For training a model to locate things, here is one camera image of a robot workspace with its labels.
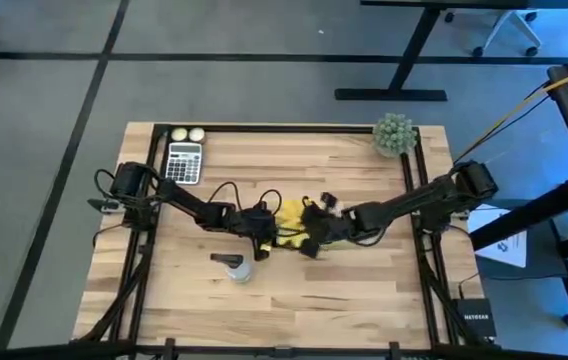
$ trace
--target calculator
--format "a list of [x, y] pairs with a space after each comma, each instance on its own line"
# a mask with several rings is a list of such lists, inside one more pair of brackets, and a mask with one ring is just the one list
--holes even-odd
[[166, 178], [176, 184], [194, 185], [202, 172], [202, 145], [190, 142], [169, 144]]

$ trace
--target office chair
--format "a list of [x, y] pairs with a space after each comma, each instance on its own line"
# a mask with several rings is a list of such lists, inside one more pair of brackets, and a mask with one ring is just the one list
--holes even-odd
[[[455, 18], [455, 11], [452, 10], [446, 14], [444, 21], [450, 23], [453, 21], [454, 18]], [[529, 38], [529, 40], [531, 40], [531, 42], [534, 44], [530, 48], [526, 49], [525, 52], [526, 56], [537, 55], [537, 50], [539, 47], [542, 46], [542, 41], [537, 36], [537, 34], [535, 34], [533, 29], [531, 29], [531, 27], [528, 25], [528, 23], [534, 21], [536, 18], [537, 18], [537, 12], [530, 12], [526, 14], [524, 17], [522, 17], [520, 14], [517, 13], [516, 10], [500, 11], [500, 14], [497, 17], [495, 24], [493, 24], [493, 30], [491, 30], [491, 33], [486, 39], [484, 46], [478, 46], [475, 49], [473, 49], [473, 56], [481, 57], [484, 55], [484, 49], [486, 49], [491, 44], [497, 32], [500, 30], [502, 25], [504, 25], [504, 23], [508, 19], [511, 19], [511, 21], [513, 21], [515, 26], [517, 26], [520, 29], [520, 31], [523, 32], [524, 35], [526, 35], [526, 37]]]

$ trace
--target yellow object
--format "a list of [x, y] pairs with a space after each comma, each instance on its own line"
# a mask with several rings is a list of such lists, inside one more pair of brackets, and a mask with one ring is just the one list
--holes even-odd
[[304, 225], [301, 222], [303, 212], [302, 200], [282, 201], [280, 210], [275, 214], [275, 223], [278, 228], [281, 228], [277, 237], [277, 245], [299, 249], [302, 242], [308, 239], [308, 234], [303, 232]]
[[567, 83], [568, 83], [568, 76], [566, 78], [562, 79], [562, 80], [559, 80], [559, 81], [557, 81], [557, 82], [555, 82], [555, 83], [553, 83], [553, 84], [531, 94], [531, 96], [527, 97], [519, 105], [517, 105], [515, 107], [515, 109], [513, 109], [508, 114], [504, 115], [504, 117], [502, 117], [495, 124], [493, 124], [493, 126], [488, 131], [486, 131], [484, 133], [484, 135], [482, 135], [477, 141], [475, 141], [473, 143], [473, 145], [469, 146], [468, 149], [466, 149], [464, 152], [462, 152], [462, 155], [458, 156], [457, 159], [455, 159], [455, 162], [457, 162], [458, 160], [460, 160], [461, 158], [466, 156], [468, 153], [470, 153], [477, 144], [482, 142], [482, 140], [484, 140], [487, 136], [489, 136], [493, 131], [497, 130], [497, 128], [500, 127], [502, 124], [504, 124], [504, 122], [506, 122], [506, 120], [508, 120], [511, 116], [515, 115], [518, 111], [522, 110], [522, 108], [524, 108], [524, 106], [526, 106], [526, 104], [530, 103], [533, 99], [539, 97], [540, 95], [546, 94], [547, 92], [549, 92], [551, 90], [555, 90], [556, 88], [558, 88], [562, 85], [565, 85]]

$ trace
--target white sign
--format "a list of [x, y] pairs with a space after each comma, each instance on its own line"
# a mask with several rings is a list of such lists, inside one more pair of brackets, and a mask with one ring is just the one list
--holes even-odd
[[[468, 229], [471, 232], [477, 230], [508, 212], [508, 210], [481, 205], [471, 211], [471, 215], [468, 219]], [[491, 246], [487, 246], [484, 249], [477, 250], [475, 254], [487, 259], [524, 268], [526, 267], [526, 230]]]

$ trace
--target yellow cloth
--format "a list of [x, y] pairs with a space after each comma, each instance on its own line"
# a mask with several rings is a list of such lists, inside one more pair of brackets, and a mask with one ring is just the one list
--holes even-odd
[[[284, 200], [282, 201], [282, 206], [280, 210], [275, 214], [275, 223], [278, 227], [286, 229], [294, 229], [295, 231], [280, 230], [280, 235], [287, 235], [291, 233], [296, 233], [297, 231], [303, 231], [304, 225], [302, 225], [301, 218], [304, 212], [304, 203], [302, 200]], [[293, 236], [277, 237], [277, 245], [280, 246], [290, 246], [299, 249], [302, 246], [302, 242], [308, 239], [307, 233], [301, 233]]]

